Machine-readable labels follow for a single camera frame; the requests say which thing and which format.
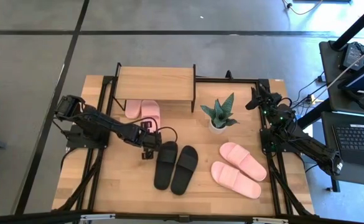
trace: wooden table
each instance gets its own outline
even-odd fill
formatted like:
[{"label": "wooden table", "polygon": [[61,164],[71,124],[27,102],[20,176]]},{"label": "wooden table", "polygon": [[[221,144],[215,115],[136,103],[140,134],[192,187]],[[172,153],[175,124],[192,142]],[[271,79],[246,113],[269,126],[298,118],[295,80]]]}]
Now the wooden table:
[{"label": "wooden table", "polygon": [[[89,105],[97,105],[103,76],[86,76],[82,98]],[[251,100],[251,87],[246,83],[197,83],[195,112],[191,113],[189,103],[180,101],[158,101],[161,108],[161,125],[173,127],[179,135],[179,148],[191,145],[198,152],[198,166],[186,193],[174,195],[170,188],[154,188],[153,160],[141,160],[142,149],[130,146],[110,135],[101,166],[100,179],[96,192],[94,211],[111,213],[156,213],[189,215],[274,215],[271,184],[267,176],[260,186],[259,199],[245,198],[240,194],[221,187],[212,179],[210,166],[215,161],[226,162],[219,154],[219,147],[228,141],[241,144],[265,168],[266,157],[261,153],[259,129],[261,127],[259,110],[247,111],[245,104]],[[270,80],[271,91],[286,97],[282,80]],[[108,100],[109,88],[105,101]],[[208,129],[209,117],[200,109],[200,105],[213,106],[219,98],[222,102],[231,93],[235,93],[232,112],[233,118],[240,124],[229,127],[223,134],[215,135]],[[111,117],[121,122],[129,122],[117,104],[113,104]],[[163,141],[173,140],[172,131],[163,130]],[[86,149],[77,149],[65,160],[53,208],[63,205],[81,181],[86,158]],[[293,153],[284,153],[284,164],[288,184],[305,208],[313,212],[312,200],[306,181],[302,161]],[[86,191],[83,208],[86,208],[90,188]],[[284,197],[279,187],[281,210],[285,213]]]}]

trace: wooden board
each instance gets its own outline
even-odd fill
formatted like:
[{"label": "wooden board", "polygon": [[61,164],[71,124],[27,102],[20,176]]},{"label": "wooden board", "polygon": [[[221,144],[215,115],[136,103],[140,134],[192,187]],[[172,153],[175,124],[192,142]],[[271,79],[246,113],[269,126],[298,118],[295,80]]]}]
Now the wooden board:
[{"label": "wooden board", "polygon": [[193,100],[193,68],[125,67],[119,71],[115,98]]},{"label": "wooden board", "polygon": [[[82,91],[82,97],[86,99],[86,103],[97,105],[101,78],[103,77],[86,77]],[[270,84],[272,91],[286,96],[282,80],[271,80]],[[274,215],[268,176],[259,183],[262,187],[260,198],[253,200],[223,188],[215,183],[210,175],[212,163],[226,162],[218,150],[228,141],[247,148],[259,163],[268,168],[266,157],[261,153],[258,131],[261,126],[259,110],[245,109],[245,104],[251,100],[252,86],[239,83],[197,83],[194,113],[188,110],[190,107],[188,102],[159,101],[161,125],[172,126],[178,132],[177,144],[180,149],[185,145],[191,145],[198,152],[197,170],[186,193],[182,196],[174,195],[170,189],[164,191],[155,189],[153,186],[155,158],[142,161],[142,149],[127,145],[115,134],[111,134],[109,147],[103,158],[94,210],[115,213]],[[221,135],[214,135],[208,130],[209,117],[202,112],[200,105],[213,106],[217,98],[223,102],[233,92],[235,93],[233,117],[240,124],[229,127]],[[117,104],[113,104],[111,116],[121,122],[130,121],[124,117]],[[175,138],[174,133],[166,129],[162,131],[162,137],[164,142]],[[53,208],[61,206],[77,187],[85,158],[85,149],[76,150],[66,158]],[[290,188],[305,208],[313,212],[302,161],[295,154],[284,153],[284,163]],[[285,211],[281,189],[279,189],[279,198],[282,211]]]}]

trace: plant leaf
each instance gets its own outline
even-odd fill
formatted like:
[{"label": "plant leaf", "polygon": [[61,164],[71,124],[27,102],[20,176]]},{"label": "plant leaf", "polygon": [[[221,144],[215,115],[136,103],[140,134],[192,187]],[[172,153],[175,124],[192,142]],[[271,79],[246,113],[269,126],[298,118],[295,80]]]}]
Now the plant leaf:
[{"label": "plant leaf", "polygon": [[225,112],[231,112],[231,108],[233,107],[233,102],[234,102],[234,93],[232,93],[226,100],[225,102],[222,104],[222,109]]},{"label": "plant leaf", "polygon": [[225,125],[231,126],[233,124],[238,124],[238,122],[235,119],[227,119]]},{"label": "plant leaf", "polygon": [[223,110],[220,106],[219,100],[215,100],[215,112],[216,112],[217,118],[219,118],[219,116],[223,115]]},{"label": "plant leaf", "polygon": [[214,118],[216,118],[216,112],[215,112],[215,110],[214,109],[211,109],[211,108],[209,108],[209,107],[207,107],[207,106],[204,106],[204,105],[201,105],[201,109],[207,114],[207,115],[209,115],[209,117],[211,118],[211,119],[214,119]]},{"label": "plant leaf", "polygon": [[214,123],[215,127],[217,127],[217,128],[222,128],[222,126],[225,124],[225,122],[226,121],[221,121],[218,118],[215,118],[213,120],[213,123]]},{"label": "plant leaf", "polygon": [[230,112],[229,112],[229,113],[227,113],[227,112],[226,112],[225,120],[226,120],[227,118],[229,118],[231,115],[233,115],[233,113],[230,113]]}]

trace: black slipper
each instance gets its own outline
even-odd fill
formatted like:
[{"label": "black slipper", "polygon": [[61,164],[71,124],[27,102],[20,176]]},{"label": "black slipper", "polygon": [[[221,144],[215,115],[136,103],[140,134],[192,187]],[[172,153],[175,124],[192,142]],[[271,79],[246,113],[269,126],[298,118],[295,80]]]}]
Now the black slipper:
[{"label": "black slipper", "polygon": [[170,190],[176,195],[182,195],[189,185],[198,163],[198,154],[191,146],[185,146],[176,163],[174,179]]},{"label": "black slipper", "polygon": [[170,184],[177,157],[177,144],[174,141],[165,142],[159,148],[154,186],[158,190],[165,190]]}]

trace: slide sandal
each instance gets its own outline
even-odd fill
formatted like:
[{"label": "slide sandal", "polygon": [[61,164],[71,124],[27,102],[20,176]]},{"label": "slide sandal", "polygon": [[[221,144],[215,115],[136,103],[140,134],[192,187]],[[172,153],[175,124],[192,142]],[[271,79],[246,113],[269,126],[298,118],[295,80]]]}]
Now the slide sandal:
[{"label": "slide sandal", "polygon": [[142,118],[152,117],[157,121],[156,123],[152,119],[144,119],[141,121],[141,126],[147,128],[150,132],[156,131],[161,127],[159,118],[159,106],[154,100],[143,100],[141,106]]},{"label": "slide sandal", "polygon": [[252,199],[261,195],[261,186],[255,181],[241,174],[241,172],[222,162],[214,162],[211,174],[216,183]]},{"label": "slide sandal", "polygon": [[174,141],[165,142],[159,148],[154,186],[158,190],[165,190],[170,184],[177,157],[177,144]]},{"label": "slide sandal", "polygon": [[252,179],[262,181],[266,177],[266,169],[242,146],[233,142],[224,143],[219,152],[223,158]]},{"label": "slide sandal", "polygon": [[174,178],[170,190],[176,195],[182,195],[189,186],[198,163],[198,154],[192,146],[185,146],[176,163]]},{"label": "slide sandal", "polygon": [[125,117],[136,119],[140,115],[141,100],[126,100]]}]

